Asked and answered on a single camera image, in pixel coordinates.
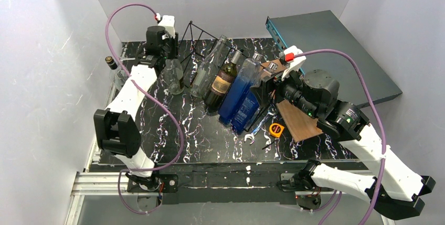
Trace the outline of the blue square bottle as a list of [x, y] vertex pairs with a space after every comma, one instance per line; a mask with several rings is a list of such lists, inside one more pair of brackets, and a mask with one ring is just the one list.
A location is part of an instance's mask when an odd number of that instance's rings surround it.
[[253, 83], [248, 86], [247, 95], [243, 100], [238, 112], [231, 120], [232, 129], [237, 135], [240, 135], [244, 131], [245, 126], [251, 121], [252, 117], [257, 112], [257, 109], [259, 107], [258, 100], [256, 99], [256, 96], [251, 92], [250, 88], [252, 86], [258, 86], [260, 84], [261, 76], [264, 75], [264, 73], [266, 75], [270, 75], [277, 68], [278, 65], [275, 62], [270, 62], [266, 68], [262, 69], [258, 73], [256, 78], [253, 80]]
[[219, 108], [219, 121], [228, 125], [240, 108], [249, 88], [256, 82], [261, 69], [262, 55], [254, 52], [251, 58], [246, 58], [241, 70], [232, 83], [221, 107]]

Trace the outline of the tall clear glass bottle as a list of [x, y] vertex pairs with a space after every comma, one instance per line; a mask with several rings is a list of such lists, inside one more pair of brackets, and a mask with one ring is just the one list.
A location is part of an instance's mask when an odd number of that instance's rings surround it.
[[184, 90], [184, 72], [178, 59], [167, 59], [164, 80], [171, 94], [181, 94]]

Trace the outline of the green wine bottle tan label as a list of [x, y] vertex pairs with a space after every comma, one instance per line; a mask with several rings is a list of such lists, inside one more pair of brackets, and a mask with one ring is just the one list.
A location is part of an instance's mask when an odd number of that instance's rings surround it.
[[238, 74], [237, 63], [243, 52], [243, 49], [236, 49], [231, 60], [223, 64], [218, 71], [209, 91], [204, 97], [204, 104], [209, 112], [217, 111], [222, 104], [225, 95]]

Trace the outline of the short clear glass bottle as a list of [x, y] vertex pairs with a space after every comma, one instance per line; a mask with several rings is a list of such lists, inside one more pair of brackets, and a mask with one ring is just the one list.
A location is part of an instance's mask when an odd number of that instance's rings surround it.
[[196, 77], [190, 88], [191, 96], [203, 98], [210, 86], [211, 79], [215, 78], [219, 65], [223, 61], [222, 51], [225, 48], [227, 37], [221, 35], [212, 51], [201, 62], [197, 69]]

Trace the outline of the dark-capped clear bottle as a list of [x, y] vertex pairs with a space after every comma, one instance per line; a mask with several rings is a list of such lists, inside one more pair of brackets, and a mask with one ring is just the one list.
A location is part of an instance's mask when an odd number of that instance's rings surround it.
[[122, 69], [122, 67], [115, 62], [113, 57], [107, 56], [107, 57], [105, 57], [104, 60], [107, 63], [107, 65], [109, 66], [109, 68], [111, 69], [110, 74], [109, 74], [110, 80], [114, 84], [115, 88], [118, 91], [120, 91], [122, 89], [122, 87], [124, 86], [124, 84], [126, 83], [126, 81], [128, 79], [128, 75]]

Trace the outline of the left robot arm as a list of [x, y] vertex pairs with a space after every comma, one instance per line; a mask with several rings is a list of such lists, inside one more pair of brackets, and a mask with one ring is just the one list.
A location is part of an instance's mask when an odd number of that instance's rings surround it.
[[122, 78], [123, 86], [116, 98], [104, 109], [96, 110], [93, 121], [98, 147], [124, 162], [130, 170], [126, 177], [146, 191], [156, 191], [161, 185], [155, 163], [141, 147], [141, 134], [136, 126], [136, 114], [150, 87], [158, 79], [169, 57], [177, 53], [176, 35], [172, 26], [150, 26], [142, 52], [136, 55], [136, 65], [130, 77]]

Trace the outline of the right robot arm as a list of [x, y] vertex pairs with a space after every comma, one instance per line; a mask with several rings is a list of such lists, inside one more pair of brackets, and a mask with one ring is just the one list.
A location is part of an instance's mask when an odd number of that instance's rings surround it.
[[436, 184], [406, 166], [383, 143], [369, 119], [354, 104], [338, 99], [340, 84], [324, 70], [305, 75], [291, 71], [264, 72], [250, 91], [261, 105], [288, 101], [305, 115], [316, 119], [316, 126], [333, 141], [351, 151], [371, 172], [364, 176], [332, 168], [310, 159], [290, 178], [277, 183], [282, 191], [330, 188], [364, 201], [392, 220], [419, 216], [425, 206], [422, 195]]

